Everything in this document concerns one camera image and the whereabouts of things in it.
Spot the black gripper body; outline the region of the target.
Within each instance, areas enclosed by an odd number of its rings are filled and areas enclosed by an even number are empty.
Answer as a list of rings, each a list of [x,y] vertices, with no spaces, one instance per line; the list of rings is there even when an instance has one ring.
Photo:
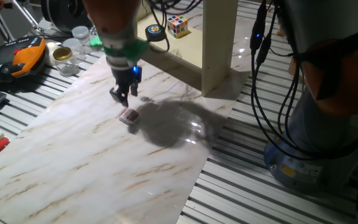
[[[142,67],[137,65],[131,67],[113,67],[109,61],[107,63],[111,67],[116,85],[120,89],[126,90],[132,85],[137,86],[142,81]]]

